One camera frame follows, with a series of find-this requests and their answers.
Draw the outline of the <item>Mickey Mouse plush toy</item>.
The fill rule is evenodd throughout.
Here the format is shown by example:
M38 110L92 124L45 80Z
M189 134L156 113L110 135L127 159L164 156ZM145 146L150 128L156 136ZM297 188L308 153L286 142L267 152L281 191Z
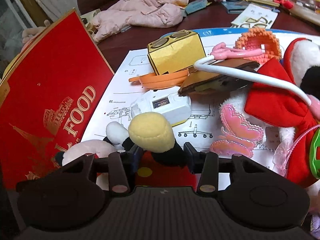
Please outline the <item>Mickey Mouse plush toy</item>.
M88 140L73 145L66 152L59 151L55 161L64 166L86 153L104 158L118 149L129 151L136 145L143 149L134 172L137 186L196 187L196 176L187 167L188 156L177 143L172 126L163 115L155 112L139 114L131 120L128 128L111 122L106 127L106 135L103 140Z

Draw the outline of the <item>pink heart sticker patch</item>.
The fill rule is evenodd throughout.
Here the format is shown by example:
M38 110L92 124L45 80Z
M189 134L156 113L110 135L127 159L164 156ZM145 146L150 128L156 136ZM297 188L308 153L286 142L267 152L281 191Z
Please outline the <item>pink heart sticker patch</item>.
M219 140L210 145L210 151L218 155L240 154L253 157L253 149L264 137L264 129L246 120L231 104L220 108L222 122Z

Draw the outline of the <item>white instruction sheet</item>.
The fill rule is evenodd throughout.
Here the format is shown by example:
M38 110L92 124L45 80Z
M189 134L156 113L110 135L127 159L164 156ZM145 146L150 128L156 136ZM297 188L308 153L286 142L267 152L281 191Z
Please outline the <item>white instruction sheet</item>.
M246 29L211 28L197 29L206 54L213 46L224 42L228 47L234 46L236 40ZM148 74L151 66L147 50L131 50L112 78L99 101L82 137L83 141L104 139L106 126L116 121L127 128L131 122L131 103L140 98L146 89L138 83L130 83L129 78ZM222 123L219 107L227 93L191 94L191 116L186 122L173 127L179 145L190 142L197 151L208 152L210 144L221 134ZM253 160L275 171L273 163L274 150L279 145L277 128L268 128L266 140L260 142L253 150Z

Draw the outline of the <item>white toy device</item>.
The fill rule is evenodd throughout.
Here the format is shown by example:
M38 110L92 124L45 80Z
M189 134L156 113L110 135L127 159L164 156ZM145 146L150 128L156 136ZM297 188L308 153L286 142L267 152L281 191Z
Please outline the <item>white toy device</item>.
M179 96L178 86L166 89L149 90L131 103L131 117L156 112L163 115L172 126L186 122L191 116L191 99Z

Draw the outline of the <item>brown cardboard model piece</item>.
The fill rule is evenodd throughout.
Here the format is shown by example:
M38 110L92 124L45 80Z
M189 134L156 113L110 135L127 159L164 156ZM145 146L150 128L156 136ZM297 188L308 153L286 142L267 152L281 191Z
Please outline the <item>brown cardboard model piece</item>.
M248 72L254 72L256 68L260 67L257 61L245 59L228 59L218 63L224 67L230 67ZM227 75L203 72L194 70L182 83L178 94L185 96L190 93L202 92L231 92L250 85L251 81L242 80L236 77Z

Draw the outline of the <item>orange plastic toy pan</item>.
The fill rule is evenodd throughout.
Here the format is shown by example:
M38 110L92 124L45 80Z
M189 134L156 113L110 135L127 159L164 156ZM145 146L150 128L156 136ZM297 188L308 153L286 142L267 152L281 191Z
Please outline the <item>orange plastic toy pan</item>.
M129 82L139 82L146 89L166 89L180 86L189 75L189 70L182 70L175 73L156 75L149 73L129 78Z

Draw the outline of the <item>large plush in red dress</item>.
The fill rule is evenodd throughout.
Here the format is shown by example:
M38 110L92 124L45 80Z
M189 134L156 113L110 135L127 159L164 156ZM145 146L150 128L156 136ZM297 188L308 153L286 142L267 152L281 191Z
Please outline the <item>large plush in red dress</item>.
M247 121L262 127L261 141L267 127L278 128L280 143L273 155L275 172L302 188L310 187L318 180L310 170L309 152L319 129L319 45L297 38L289 44L282 60L272 58L257 72L296 85L309 96L312 105L289 90L255 82L221 106L233 105Z

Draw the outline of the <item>red food gift box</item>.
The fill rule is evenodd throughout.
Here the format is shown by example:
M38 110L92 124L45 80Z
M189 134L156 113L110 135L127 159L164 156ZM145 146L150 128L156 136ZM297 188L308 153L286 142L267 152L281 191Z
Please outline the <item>red food gift box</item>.
M114 72L72 10L18 55L1 81L1 179L7 189L58 168L79 143Z

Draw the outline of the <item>white flexible tube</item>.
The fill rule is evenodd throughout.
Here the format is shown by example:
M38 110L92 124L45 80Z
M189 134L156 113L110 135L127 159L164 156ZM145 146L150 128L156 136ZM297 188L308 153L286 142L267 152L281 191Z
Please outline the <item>white flexible tube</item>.
M291 91L293 94L296 94L299 98L301 98L308 106L312 105L312 101L307 94L305 94L300 88L296 85L290 83L289 81L281 80L275 77L259 74L257 72L248 72L245 70L225 67L220 65L211 65L208 64L209 61L213 61L215 58L213 55L208 57L201 58L194 63L194 68L196 70L209 72L209 73L217 73L222 75L227 75L231 77L236 77L242 80L247 80L251 82L262 83L265 85L269 85L272 87L277 87L281 89L286 89Z

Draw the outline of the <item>pink plastic toy glasses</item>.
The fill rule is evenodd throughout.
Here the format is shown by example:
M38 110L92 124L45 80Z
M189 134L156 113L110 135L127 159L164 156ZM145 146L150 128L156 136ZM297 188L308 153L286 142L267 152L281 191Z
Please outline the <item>pink plastic toy glasses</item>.
M221 42L212 48L210 55L212 55L215 60L225 60L260 56L263 55L263 53L261 49L245 50L229 48L224 42Z

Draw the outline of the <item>yellow cardboard box toy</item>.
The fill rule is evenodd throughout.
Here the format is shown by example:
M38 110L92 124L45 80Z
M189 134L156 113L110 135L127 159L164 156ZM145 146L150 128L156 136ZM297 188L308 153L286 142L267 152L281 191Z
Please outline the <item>yellow cardboard box toy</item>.
M198 33L180 30L161 37L147 45L148 59L156 75L185 70L205 57Z

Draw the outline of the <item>dark red leather sofa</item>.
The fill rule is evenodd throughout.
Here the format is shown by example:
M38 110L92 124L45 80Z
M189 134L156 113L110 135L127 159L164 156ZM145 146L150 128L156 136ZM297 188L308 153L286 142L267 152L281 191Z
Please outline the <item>dark red leather sofa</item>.
M106 10L119 0L77 0L81 14L100 9ZM128 51L146 48L147 44L164 34L181 29L202 29L229 27L235 14L228 14L223 5L208 0L211 5L188 15L179 25L168 29L131 27L129 30L108 37L98 44L98 48L113 70L117 70Z

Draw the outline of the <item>white punch-out craft sheet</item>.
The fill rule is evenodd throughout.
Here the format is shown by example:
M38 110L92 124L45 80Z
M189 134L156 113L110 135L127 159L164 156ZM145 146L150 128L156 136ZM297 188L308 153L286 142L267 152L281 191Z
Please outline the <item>white punch-out craft sheet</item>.
M232 22L234 28L265 28L270 29L278 16L277 12L249 4Z

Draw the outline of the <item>pink monkey plush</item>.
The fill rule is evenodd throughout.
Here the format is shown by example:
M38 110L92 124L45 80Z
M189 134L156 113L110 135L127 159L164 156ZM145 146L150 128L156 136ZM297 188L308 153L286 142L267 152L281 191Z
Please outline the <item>pink monkey plush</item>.
M50 26L50 21L49 20L45 20L44 21L44 26L40 26L40 27L35 27L35 28L28 28L25 29L22 32L22 44L23 47L21 49L21 52L24 51L28 44L38 35L40 35L40 33L42 33L47 27Z

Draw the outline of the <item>blue book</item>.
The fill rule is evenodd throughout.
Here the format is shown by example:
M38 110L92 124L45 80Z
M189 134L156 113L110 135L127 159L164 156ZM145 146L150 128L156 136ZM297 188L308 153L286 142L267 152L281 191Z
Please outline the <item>blue book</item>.
M242 0L239 0L239 1L226 1L226 2L222 2L221 3L226 12L228 14L240 14L242 13L249 5L248 2L246 1L242 1Z

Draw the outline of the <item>small blue card box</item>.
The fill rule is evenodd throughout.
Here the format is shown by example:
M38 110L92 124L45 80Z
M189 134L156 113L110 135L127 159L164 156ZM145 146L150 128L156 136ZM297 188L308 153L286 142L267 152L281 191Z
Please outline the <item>small blue card box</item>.
M211 2L208 2L207 0L195 0L193 2L190 2L186 7L185 7L185 13L187 15L192 14L194 12L197 12L199 10L202 10L206 7L211 5Z

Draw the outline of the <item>pink puffy jacket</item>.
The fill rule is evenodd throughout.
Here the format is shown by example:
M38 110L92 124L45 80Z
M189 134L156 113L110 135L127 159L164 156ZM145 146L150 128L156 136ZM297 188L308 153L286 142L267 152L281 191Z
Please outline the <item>pink puffy jacket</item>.
M128 26L170 28L183 20L182 9L189 0L119 0L96 14L90 23L97 29L97 43Z

